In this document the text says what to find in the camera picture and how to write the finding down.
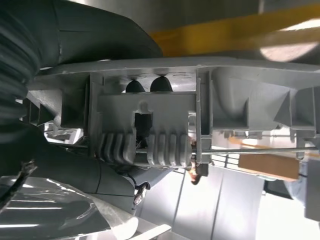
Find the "gray plastic part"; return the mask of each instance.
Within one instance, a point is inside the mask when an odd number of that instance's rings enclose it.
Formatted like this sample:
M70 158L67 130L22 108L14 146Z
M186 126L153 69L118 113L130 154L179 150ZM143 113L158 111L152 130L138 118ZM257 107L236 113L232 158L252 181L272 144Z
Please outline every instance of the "gray plastic part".
M196 113L197 162L210 161L200 154L210 148L213 131L226 137L258 132L254 134L258 138L262 131L288 126L300 138L318 137L319 70L317 65L198 56L60 65L43 71L35 81L59 76L72 81L75 73L87 75L94 85L89 113L94 149L102 133L114 138L123 134L120 150L125 149L124 163L180 167L188 164L184 160L189 154L185 136L191 126L189 113ZM121 93L115 87L124 89L136 79L148 91L158 76L166 76L174 92ZM152 114L145 159L133 159L134 113Z

